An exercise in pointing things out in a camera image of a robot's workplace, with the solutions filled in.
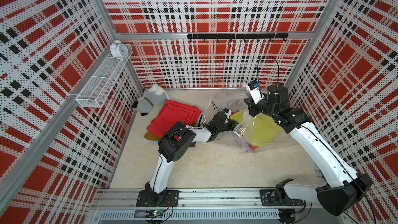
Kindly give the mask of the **yellow garment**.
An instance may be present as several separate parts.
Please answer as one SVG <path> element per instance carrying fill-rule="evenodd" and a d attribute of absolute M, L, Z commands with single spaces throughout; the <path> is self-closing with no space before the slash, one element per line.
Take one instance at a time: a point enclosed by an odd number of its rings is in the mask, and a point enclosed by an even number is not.
<path fill-rule="evenodd" d="M 258 148 L 269 144 L 283 132 L 282 127 L 278 126 L 271 117 L 263 114 L 253 117 L 247 111 L 239 111 L 233 114 L 230 120 L 237 122 L 234 128 L 235 134 Z"/>

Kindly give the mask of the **clear plastic vacuum bag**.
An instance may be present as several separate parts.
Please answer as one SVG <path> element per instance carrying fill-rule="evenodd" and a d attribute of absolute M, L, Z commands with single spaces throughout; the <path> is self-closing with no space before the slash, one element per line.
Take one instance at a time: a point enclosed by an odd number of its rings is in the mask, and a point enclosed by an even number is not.
<path fill-rule="evenodd" d="M 298 143 L 274 120 L 264 114 L 256 117 L 249 115 L 248 106 L 244 99 L 245 93 L 220 93 L 210 99 L 205 111 L 205 122 L 209 123 L 215 113 L 228 109 L 232 112 L 229 119 L 233 124 L 232 130 L 221 132 L 214 143 L 231 146 L 245 153 L 263 152 L 297 146 Z"/>

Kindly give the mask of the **red garment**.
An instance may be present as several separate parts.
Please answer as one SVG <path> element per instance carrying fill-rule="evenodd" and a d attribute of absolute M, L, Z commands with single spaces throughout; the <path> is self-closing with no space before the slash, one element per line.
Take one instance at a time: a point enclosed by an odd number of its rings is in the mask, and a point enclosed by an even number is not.
<path fill-rule="evenodd" d="M 159 111 L 158 116 L 147 127 L 147 131 L 161 138 L 174 124 L 181 121 L 192 126 L 200 117 L 202 111 L 190 105 L 167 100 Z"/>

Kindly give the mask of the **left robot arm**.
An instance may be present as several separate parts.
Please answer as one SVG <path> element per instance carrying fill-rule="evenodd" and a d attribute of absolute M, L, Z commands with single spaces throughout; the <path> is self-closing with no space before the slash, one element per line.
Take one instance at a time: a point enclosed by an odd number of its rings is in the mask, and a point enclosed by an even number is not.
<path fill-rule="evenodd" d="M 236 123 L 230 120 L 232 111 L 227 108 L 217 112 L 202 127 L 191 127 L 178 121 L 158 141 L 159 160 L 154 176 L 145 185 L 145 191 L 154 201 L 161 201 L 175 162 L 182 158 L 192 143 L 208 143 L 219 133 L 232 131 Z"/>

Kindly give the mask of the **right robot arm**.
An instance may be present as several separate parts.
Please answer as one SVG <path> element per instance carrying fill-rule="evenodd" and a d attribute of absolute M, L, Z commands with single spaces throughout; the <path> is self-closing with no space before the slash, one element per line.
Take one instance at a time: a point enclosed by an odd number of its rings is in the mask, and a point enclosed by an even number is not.
<path fill-rule="evenodd" d="M 367 174 L 358 174 L 321 136 L 308 115 L 290 105 L 288 89 L 281 85 L 267 87 L 263 94 L 254 80 L 247 84 L 250 97 L 244 101 L 249 115 L 264 114 L 296 140 L 320 169 L 325 184 L 306 185 L 288 178 L 276 185 L 276 199 L 302 200 L 320 204 L 328 213 L 339 216 L 365 198 L 373 184 Z"/>

